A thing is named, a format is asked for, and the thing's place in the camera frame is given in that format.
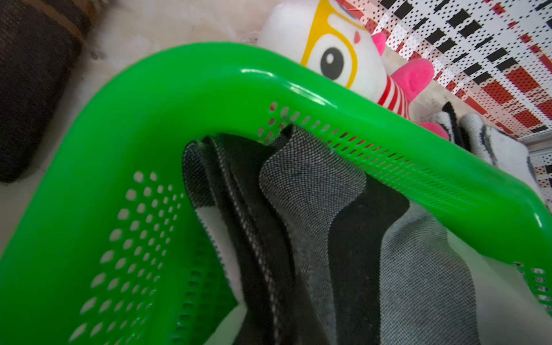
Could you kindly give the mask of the green plastic basket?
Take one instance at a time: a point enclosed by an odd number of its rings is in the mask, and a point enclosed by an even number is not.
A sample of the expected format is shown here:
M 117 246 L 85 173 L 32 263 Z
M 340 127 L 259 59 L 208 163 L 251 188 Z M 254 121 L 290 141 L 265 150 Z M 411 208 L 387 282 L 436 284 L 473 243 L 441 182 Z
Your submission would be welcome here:
M 478 344 L 551 343 L 551 215 L 524 182 L 283 57 L 200 43 L 84 108 L 1 258 L 3 344 L 215 344 L 237 310 L 183 180 L 192 142 L 299 127 L 424 207 L 471 273 Z

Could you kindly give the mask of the grey black white checked scarf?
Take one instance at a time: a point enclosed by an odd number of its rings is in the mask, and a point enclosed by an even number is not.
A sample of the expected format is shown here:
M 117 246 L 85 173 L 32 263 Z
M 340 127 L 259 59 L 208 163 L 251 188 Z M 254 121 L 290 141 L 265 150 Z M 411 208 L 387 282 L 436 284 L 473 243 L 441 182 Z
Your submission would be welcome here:
M 447 229 L 305 130 L 192 142 L 183 180 L 238 303 L 215 344 L 480 343 Z

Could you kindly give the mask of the black white patterned scarf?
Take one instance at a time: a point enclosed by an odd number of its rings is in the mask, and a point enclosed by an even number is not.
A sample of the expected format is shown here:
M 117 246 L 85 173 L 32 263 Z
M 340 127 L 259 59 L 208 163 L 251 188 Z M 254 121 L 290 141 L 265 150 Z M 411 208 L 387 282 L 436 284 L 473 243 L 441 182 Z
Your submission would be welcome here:
M 451 103 L 429 117 L 429 124 L 445 139 L 486 163 L 523 181 L 541 200 L 544 196 L 530 162 L 528 148 L 513 137 L 484 123 L 478 114 L 457 117 Z

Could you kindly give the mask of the brown plaid fringed scarf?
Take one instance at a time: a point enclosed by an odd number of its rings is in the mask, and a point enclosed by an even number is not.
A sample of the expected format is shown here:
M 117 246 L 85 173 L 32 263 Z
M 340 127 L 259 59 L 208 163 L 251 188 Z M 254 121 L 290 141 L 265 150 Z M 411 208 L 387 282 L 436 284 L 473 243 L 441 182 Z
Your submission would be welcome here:
M 29 167 L 107 1 L 1 2 L 1 182 Z

